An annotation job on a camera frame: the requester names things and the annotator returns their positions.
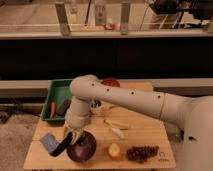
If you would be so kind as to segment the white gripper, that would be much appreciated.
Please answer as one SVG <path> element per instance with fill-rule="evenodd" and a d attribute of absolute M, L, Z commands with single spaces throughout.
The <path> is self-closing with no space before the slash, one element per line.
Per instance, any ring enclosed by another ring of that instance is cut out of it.
<path fill-rule="evenodd" d="M 64 136 L 67 137 L 69 133 L 72 134 L 71 144 L 75 144 L 83 135 L 83 128 L 72 128 L 67 123 L 64 124 Z"/>

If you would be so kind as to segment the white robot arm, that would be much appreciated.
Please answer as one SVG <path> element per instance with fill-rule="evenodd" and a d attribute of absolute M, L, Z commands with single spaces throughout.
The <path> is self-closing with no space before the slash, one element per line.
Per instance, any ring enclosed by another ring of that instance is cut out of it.
<path fill-rule="evenodd" d="M 190 98 L 111 87 L 95 75 L 74 78 L 70 93 L 65 122 L 72 131 L 87 125 L 90 102 L 102 100 L 176 125 L 184 131 L 181 171 L 213 171 L 213 96 Z"/>

